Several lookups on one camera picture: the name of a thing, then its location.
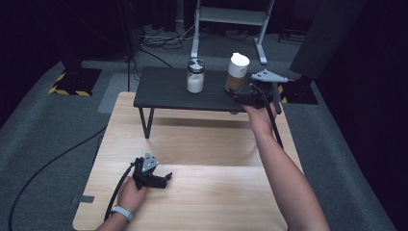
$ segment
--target table top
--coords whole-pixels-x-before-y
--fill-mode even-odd
[[[186,69],[145,66],[141,76],[135,107],[243,112],[225,90],[227,71],[206,70],[200,93],[187,90]],[[249,93],[249,84],[245,90]]]
[[[73,227],[94,230],[115,186],[137,157],[173,172],[166,189],[149,189],[128,230],[287,230],[259,158],[247,114],[156,109],[154,134],[144,138],[135,94],[118,96]],[[285,150],[301,169],[285,114],[276,118]]]

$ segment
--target wooden table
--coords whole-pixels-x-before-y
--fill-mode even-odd
[[[137,157],[173,172],[166,189],[149,189],[128,230],[286,230],[264,172],[247,114],[157,109],[155,133],[144,137],[135,94],[119,95],[73,227],[94,230],[115,186]],[[276,123],[286,152],[301,168],[285,118]]]

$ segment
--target white shelf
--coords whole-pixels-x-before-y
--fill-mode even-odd
[[[199,19],[200,21],[262,26],[265,12],[201,7]]]

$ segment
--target jar lid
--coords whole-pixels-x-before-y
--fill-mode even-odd
[[[200,59],[191,59],[189,61],[188,70],[191,73],[202,73],[204,72],[205,65],[204,62]]]

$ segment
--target forearm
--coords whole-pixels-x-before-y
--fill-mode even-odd
[[[328,230],[309,182],[271,132],[254,132],[270,187],[290,230]]]
[[[97,231],[124,230],[126,226],[127,226],[127,218],[120,213],[113,213],[96,230]]]

